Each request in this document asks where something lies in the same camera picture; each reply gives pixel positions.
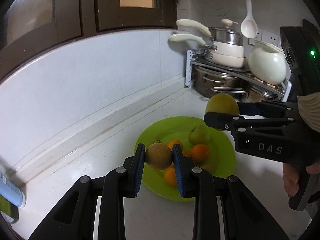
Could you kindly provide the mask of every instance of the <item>white teapot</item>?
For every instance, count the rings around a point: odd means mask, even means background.
[[[248,58],[249,68],[257,78],[278,85],[285,79],[286,60],[283,50],[263,41],[256,41]]]

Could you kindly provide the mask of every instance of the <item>round fruit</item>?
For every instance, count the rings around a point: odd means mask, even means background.
[[[198,124],[190,131],[188,139],[192,145],[207,144],[210,140],[210,133],[206,126]]]
[[[209,147],[204,144],[197,144],[191,149],[190,154],[195,163],[203,163],[209,157]]]
[[[186,151],[182,151],[183,156],[185,157],[191,157],[191,154],[189,152]]]
[[[155,140],[155,141],[153,141],[152,143],[150,143],[150,145],[151,144],[154,144],[154,143],[162,143],[160,140]]]
[[[239,115],[239,106],[234,98],[228,94],[214,95],[207,103],[205,112]]]
[[[169,147],[163,143],[151,144],[145,154],[145,161],[149,167],[162,171],[172,163],[173,157]]]
[[[175,144],[180,144],[181,150],[183,149],[183,144],[182,144],[181,141],[179,141],[179,140],[172,140],[170,143],[168,143],[168,147],[170,148],[170,150],[172,150],[172,148],[173,148],[173,146],[174,146]]]
[[[177,185],[176,173],[174,172],[174,168],[169,168],[167,170],[167,172],[164,174],[164,180],[170,186],[176,186]]]

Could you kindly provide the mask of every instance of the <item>human hand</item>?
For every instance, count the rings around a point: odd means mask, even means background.
[[[320,162],[316,162],[309,167],[306,167],[309,174],[319,174],[320,173]],[[299,191],[299,173],[290,164],[283,164],[283,182],[284,190],[290,195],[294,196]],[[316,193],[320,191],[320,181],[318,180],[317,186],[315,188]]]

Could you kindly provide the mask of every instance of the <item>white pot handle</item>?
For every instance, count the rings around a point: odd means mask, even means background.
[[[205,41],[198,36],[188,34],[188,33],[177,33],[169,36],[168,38],[169,41],[196,41],[198,42],[201,46],[206,46]]]
[[[204,26],[202,23],[197,22],[195,20],[190,19],[180,19],[176,21],[177,26],[186,26],[186,27],[194,27],[201,31],[204,35],[211,36],[211,32],[207,26]]]

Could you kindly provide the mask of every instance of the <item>orange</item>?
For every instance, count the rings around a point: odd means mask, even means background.
[[[197,144],[191,149],[190,154],[195,163],[203,163],[209,157],[209,147]]]
[[[170,186],[176,186],[177,185],[176,173],[174,172],[174,168],[169,168],[167,170],[167,172],[164,174],[164,180]]]
[[[170,148],[171,151],[172,151],[172,147],[173,147],[175,144],[180,144],[181,150],[183,149],[183,144],[182,144],[181,141],[179,141],[179,140],[172,140],[170,143],[168,143],[168,147]]]
[[[185,156],[185,157],[191,158],[191,155],[190,155],[189,152],[182,151],[182,154],[183,154],[183,156]],[[174,164],[173,164],[173,162],[172,162],[169,168],[173,168],[173,167],[174,167]]]
[[[189,152],[186,152],[186,151],[182,151],[183,153],[183,156],[185,157],[191,157],[190,153]]]

